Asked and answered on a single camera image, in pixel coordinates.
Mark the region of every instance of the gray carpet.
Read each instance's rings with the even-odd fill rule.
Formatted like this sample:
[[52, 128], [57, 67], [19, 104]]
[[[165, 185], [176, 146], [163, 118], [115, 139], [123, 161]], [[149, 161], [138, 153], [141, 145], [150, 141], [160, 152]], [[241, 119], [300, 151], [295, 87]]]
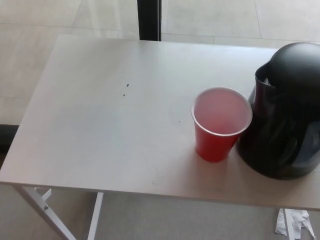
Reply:
[[[78, 240], [86, 239], [95, 193], [53, 190], [48, 203]], [[320, 214], [309, 212], [320, 236]], [[104, 195], [96, 240], [284, 240], [274, 233], [277, 210], [267, 207], [143, 196]], [[1, 240], [57, 240], [10, 186], [0, 185]], [[303, 240], [311, 239], [307, 231]]]

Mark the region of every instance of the table frame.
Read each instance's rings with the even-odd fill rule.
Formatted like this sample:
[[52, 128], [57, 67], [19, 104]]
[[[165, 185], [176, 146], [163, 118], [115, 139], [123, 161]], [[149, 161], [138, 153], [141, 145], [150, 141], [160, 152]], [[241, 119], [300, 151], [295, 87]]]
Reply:
[[[74, 235], [69, 231], [69, 229], [46, 202], [46, 199], [51, 195], [51, 189], [41, 196], [37, 192], [36, 187], [22, 185], [13, 185], [13, 187], [62, 240], [76, 240]], [[103, 197], [103, 192], [97, 193], [87, 240], [95, 239]], [[287, 239], [295, 240], [294, 230], [288, 209], [283, 208], [283, 214]]]

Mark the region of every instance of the tabletop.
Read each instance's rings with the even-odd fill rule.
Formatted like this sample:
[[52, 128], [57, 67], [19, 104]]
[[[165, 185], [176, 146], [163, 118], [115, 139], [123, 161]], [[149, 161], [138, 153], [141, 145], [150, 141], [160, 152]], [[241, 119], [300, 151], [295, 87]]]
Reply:
[[0, 171], [3, 184], [320, 209], [320, 168], [295, 180], [235, 149], [195, 152], [191, 104], [212, 87], [246, 97], [276, 49], [61, 36]]

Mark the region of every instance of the white paper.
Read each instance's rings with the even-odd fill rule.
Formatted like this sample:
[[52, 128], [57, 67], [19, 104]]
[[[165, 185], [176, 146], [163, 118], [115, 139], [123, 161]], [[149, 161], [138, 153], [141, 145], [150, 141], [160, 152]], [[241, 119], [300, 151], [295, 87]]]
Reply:
[[[306, 210], [288, 209], [288, 212], [289, 212], [289, 219], [291, 219], [295, 239], [301, 238], [301, 228], [306, 228], [311, 234], [311, 236], [314, 239], [316, 239], [315, 233], [310, 223], [309, 214]], [[275, 232], [277, 234], [282, 234], [287, 236], [287, 229], [285, 224], [283, 208], [279, 210], [278, 218], [276, 221]]]

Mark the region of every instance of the black plastic object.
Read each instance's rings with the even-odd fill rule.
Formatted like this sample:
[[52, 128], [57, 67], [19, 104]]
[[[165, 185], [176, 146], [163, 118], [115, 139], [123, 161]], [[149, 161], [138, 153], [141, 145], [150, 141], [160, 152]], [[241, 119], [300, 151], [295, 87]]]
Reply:
[[294, 179], [320, 163], [320, 45], [279, 49], [255, 73], [253, 118], [237, 150], [257, 172]]

